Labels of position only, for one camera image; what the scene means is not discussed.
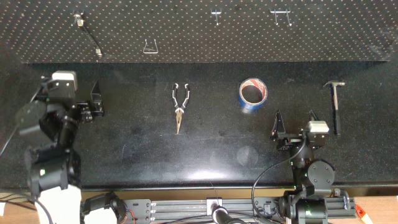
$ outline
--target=orange object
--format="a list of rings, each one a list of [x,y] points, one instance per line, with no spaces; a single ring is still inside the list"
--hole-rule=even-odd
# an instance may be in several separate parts
[[[364,222],[365,224],[373,224],[371,218],[368,214],[366,214],[365,210],[363,210],[361,206],[355,205],[355,210],[358,216],[361,218],[362,222]]]

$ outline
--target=tape roll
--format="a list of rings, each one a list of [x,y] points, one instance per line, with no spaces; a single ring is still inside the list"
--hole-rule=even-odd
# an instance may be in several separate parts
[[[247,86],[254,86],[258,90],[260,90],[262,95],[262,100],[258,103],[251,103],[246,100],[242,94],[242,90]],[[241,86],[239,87],[239,101],[243,108],[247,110],[258,110],[261,108],[262,104],[267,100],[268,91],[267,86],[258,78],[248,78],[247,80],[243,81]]]

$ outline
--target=black tabletop surface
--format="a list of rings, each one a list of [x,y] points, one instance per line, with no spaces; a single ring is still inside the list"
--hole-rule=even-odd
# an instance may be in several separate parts
[[[40,76],[57,70],[77,72],[79,99],[90,98],[96,80],[102,91],[105,117],[81,124],[74,145],[83,189],[209,188],[210,182],[249,187],[265,168],[289,156],[269,140],[277,110],[290,133],[305,127],[310,109],[333,133],[331,88],[323,87],[333,79],[346,82],[338,88],[343,134],[331,134],[315,157],[336,168],[335,185],[398,184],[395,61],[13,66],[1,73],[0,145]],[[246,114],[238,88],[250,77],[264,81],[269,95],[260,110]],[[191,90],[180,134],[174,83],[189,83]],[[12,139],[0,158],[0,188],[27,187],[26,148],[19,136]],[[259,185],[291,187],[290,166],[273,168]]]

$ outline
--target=hammer head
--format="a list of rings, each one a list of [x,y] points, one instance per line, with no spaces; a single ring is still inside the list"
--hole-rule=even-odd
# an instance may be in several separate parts
[[[328,85],[328,84],[331,84],[332,87],[336,87],[336,86],[343,86],[343,85],[345,85],[346,83],[345,83],[345,82],[339,82],[339,81],[337,81],[337,80],[332,80],[332,81],[328,81],[324,86],[326,86],[326,85]]]

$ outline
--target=pegboard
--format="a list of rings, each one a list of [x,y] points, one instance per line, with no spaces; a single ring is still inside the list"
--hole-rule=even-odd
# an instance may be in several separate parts
[[[396,0],[22,1],[0,3],[0,41],[23,63],[389,60]],[[270,9],[290,10],[277,15]],[[104,57],[77,27],[85,12]],[[211,11],[221,11],[219,24]],[[148,48],[159,53],[145,54]]]

